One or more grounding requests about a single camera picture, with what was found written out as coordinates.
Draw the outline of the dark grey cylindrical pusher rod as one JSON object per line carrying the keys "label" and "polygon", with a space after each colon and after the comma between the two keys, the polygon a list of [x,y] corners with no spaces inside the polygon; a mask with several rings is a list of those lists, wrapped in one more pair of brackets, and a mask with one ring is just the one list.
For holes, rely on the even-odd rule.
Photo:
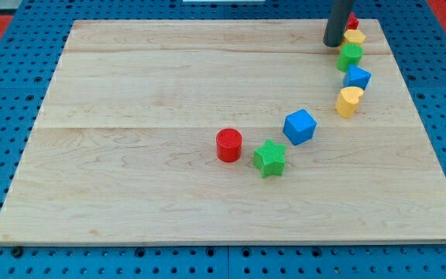
{"label": "dark grey cylindrical pusher rod", "polygon": [[331,13],[323,37],[323,43],[326,47],[340,46],[353,6],[354,0],[334,0],[332,2]]}

